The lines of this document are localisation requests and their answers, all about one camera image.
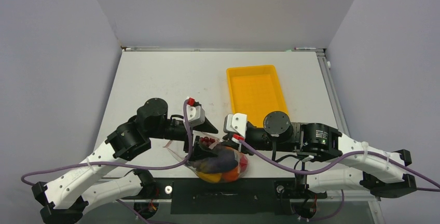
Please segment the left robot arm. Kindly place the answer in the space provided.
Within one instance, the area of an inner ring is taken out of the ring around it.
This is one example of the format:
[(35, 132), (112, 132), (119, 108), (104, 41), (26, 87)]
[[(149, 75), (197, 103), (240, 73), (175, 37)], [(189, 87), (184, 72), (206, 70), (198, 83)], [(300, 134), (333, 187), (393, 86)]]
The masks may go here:
[(42, 205), (43, 222), (77, 223), (86, 212), (108, 202), (138, 195), (149, 198), (156, 190), (151, 169), (133, 166), (124, 177), (105, 183), (101, 179), (149, 150), (153, 138), (183, 141), (184, 151), (191, 153), (193, 131), (218, 133), (199, 102), (186, 99), (183, 115), (174, 119), (168, 116), (165, 100), (147, 100), (80, 164), (65, 167), (57, 179), (32, 186), (34, 198)]

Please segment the yellow bell pepper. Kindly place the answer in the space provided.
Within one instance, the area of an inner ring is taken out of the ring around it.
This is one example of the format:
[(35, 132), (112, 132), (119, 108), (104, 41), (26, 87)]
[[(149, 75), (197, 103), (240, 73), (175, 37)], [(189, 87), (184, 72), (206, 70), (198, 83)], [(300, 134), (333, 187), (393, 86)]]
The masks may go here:
[(212, 184), (216, 184), (219, 183), (222, 179), (222, 173), (203, 173), (203, 172), (196, 172), (196, 175), (208, 182), (208, 183), (212, 183)]

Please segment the red tomato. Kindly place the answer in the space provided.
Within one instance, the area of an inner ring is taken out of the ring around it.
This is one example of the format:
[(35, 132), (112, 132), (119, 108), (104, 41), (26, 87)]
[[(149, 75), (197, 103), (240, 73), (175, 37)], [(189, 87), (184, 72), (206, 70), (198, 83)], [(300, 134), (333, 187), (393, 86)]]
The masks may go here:
[(249, 164), (249, 161), (248, 161), (247, 156), (244, 154), (241, 154), (240, 160), (239, 160), (239, 173), (240, 174), (243, 174), (246, 172), (246, 170), (248, 168), (248, 164)]

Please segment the orange pumpkin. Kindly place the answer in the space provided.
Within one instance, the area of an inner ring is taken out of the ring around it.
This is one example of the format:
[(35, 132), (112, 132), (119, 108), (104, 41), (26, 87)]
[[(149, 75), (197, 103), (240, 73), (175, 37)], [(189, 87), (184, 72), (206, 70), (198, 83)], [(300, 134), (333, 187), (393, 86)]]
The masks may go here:
[(236, 181), (240, 178), (240, 172), (241, 172), (240, 167), (237, 166), (234, 169), (232, 169), (231, 171), (224, 172), (222, 174), (222, 180), (226, 183)]

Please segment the clear zip top bag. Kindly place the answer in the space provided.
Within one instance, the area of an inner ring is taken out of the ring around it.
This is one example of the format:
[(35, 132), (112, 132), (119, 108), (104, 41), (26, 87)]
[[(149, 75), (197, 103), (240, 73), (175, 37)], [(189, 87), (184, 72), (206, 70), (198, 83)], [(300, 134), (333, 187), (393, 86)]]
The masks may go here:
[(194, 139), (191, 157), (184, 166), (207, 183), (231, 183), (242, 178), (248, 157), (215, 136), (201, 133)]

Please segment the yellow plastic tray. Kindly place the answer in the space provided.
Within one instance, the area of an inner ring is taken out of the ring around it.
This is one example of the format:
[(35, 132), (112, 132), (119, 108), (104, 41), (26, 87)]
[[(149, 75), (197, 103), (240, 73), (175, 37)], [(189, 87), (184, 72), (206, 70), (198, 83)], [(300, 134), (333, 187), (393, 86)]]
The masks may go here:
[(232, 67), (226, 74), (233, 113), (246, 114), (259, 128), (273, 111), (289, 114), (274, 65)]

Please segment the dark red grape bunch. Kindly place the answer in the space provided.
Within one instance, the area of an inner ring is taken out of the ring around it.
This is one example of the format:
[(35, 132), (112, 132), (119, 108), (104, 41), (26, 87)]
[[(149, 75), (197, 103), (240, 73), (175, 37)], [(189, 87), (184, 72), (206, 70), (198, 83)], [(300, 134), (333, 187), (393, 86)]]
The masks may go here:
[(207, 137), (206, 136), (206, 137), (199, 138), (200, 145), (204, 145), (204, 146), (207, 146), (207, 147), (213, 145), (215, 142), (216, 142), (216, 139), (211, 138), (211, 137)]

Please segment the dark purple round eggplant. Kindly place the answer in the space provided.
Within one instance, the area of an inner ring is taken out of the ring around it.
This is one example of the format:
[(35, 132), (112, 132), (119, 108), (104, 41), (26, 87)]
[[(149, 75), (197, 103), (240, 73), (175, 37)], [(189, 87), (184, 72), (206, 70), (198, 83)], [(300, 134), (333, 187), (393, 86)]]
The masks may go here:
[(200, 161), (198, 165), (199, 172), (223, 173), (238, 166), (239, 153), (237, 150), (227, 146), (216, 146), (214, 152), (217, 154), (217, 157), (206, 158)]

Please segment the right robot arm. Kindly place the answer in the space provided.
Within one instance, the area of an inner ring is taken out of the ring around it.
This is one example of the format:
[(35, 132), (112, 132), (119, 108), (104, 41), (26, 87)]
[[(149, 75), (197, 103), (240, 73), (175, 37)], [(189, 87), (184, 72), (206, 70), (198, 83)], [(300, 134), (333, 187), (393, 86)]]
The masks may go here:
[(380, 198), (399, 198), (415, 192), (415, 177), (408, 173), (410, 152), (387, 152), (371, 147), (322, 123), (292, 122), (282, 111), (273, 111), (261, 128), (246, 114), (228, 114), (224, 120), (225, 140), (250, 155), (258, 150), (290, 152), (301, 161), (326, 162), (314, 171), (295, 170), (294, 192), (306, 197), (311, 192), (365, 190)]

